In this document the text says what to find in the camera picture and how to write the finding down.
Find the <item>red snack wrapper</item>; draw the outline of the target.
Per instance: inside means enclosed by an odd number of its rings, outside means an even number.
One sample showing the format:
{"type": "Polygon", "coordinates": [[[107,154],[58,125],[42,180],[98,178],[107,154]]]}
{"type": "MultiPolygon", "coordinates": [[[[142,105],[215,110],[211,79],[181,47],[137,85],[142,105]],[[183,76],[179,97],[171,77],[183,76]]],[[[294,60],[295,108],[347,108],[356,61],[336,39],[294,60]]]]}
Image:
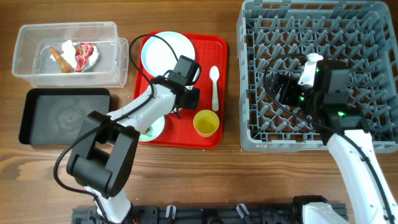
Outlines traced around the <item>red snack wrapper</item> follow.
{"type": "Polygon", "coordinates": [[[80,43],[75,53],[76,72],[82,72],[87,64],[88,58],[94,51],[93,43],[80,43]]]}

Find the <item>orange carrot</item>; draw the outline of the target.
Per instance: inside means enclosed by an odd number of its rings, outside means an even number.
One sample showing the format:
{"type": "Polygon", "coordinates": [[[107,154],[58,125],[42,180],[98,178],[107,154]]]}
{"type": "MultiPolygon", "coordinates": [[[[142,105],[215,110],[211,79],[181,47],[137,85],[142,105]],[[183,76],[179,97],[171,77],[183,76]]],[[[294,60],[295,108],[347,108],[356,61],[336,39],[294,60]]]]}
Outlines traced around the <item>orange carrot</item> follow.
{"type": "Polygon", "coordinates": [[[72,66],[59,54],[54,47],[49,47],[50,53],[58,63],[62,73],[71,73],[73,71],[72,66]]]}

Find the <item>white tissue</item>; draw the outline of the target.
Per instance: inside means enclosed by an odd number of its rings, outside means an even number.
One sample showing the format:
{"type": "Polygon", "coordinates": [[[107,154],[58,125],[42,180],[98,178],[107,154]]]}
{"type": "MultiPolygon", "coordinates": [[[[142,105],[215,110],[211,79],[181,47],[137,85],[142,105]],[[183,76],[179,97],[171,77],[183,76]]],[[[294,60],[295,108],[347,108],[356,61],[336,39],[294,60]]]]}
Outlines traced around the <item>white tissue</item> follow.
{"type": "MultiPolygon", "coordinates": [[[[71,40],[68,40],[62,44],[63,53],[60,55],[72,66],[72,68],[73,68],[72,72],[76,72],[75,71],[75,69],[76,69],[75,53],[76,53],[76,50],[77,50],[79,44],[80,43],[74,44],[71,40]]],[[[100,57],[100,53],[98,51],[97,46],[94,44],[94,51],[93,51],[92,55],[88,58],[87,64],[85,65],[82,72],[91,68],[96,63],[96,61],[99,59],[99,57],[100,57]]],[[[56,62],[56,60],[54,59],[52,54],[51,54],[50,58],[54,62],[56,62]]]]}

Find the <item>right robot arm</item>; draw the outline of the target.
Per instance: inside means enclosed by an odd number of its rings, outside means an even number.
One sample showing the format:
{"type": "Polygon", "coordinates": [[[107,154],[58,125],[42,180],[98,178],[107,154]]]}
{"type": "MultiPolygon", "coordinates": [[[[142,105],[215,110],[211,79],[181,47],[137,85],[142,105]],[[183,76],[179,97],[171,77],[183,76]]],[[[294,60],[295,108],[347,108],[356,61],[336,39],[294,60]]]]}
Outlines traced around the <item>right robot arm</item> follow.
{"type": "Polygon", "coordinates": [[[306,59],[299,78],[265,78],[268,98],[286,113],[294,106],[327,146],[343,177],[357,223],[397,223],[397,202],[381,171],[367,121],[349,105],[349,67],[338,60],[306,59]]]}

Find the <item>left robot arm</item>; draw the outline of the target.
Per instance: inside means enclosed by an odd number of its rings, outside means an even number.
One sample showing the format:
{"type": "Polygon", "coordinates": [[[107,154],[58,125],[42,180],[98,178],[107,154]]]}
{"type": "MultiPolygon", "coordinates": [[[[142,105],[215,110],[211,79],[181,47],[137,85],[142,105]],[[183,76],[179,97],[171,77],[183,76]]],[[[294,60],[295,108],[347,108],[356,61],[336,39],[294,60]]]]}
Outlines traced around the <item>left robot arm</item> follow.
{"type": "Polygon", "coordinates": [[[156,120],[178,109],[195,110],[200,90],[194,87],[201,66],[180,56],[172,70],[149,81],[146,92],[125,107],[84,120],[70,152],[67,173],[94,198],[99,220],[126,223],[132,203],[124,190],[134,162],[139,136],[156,120]]]}

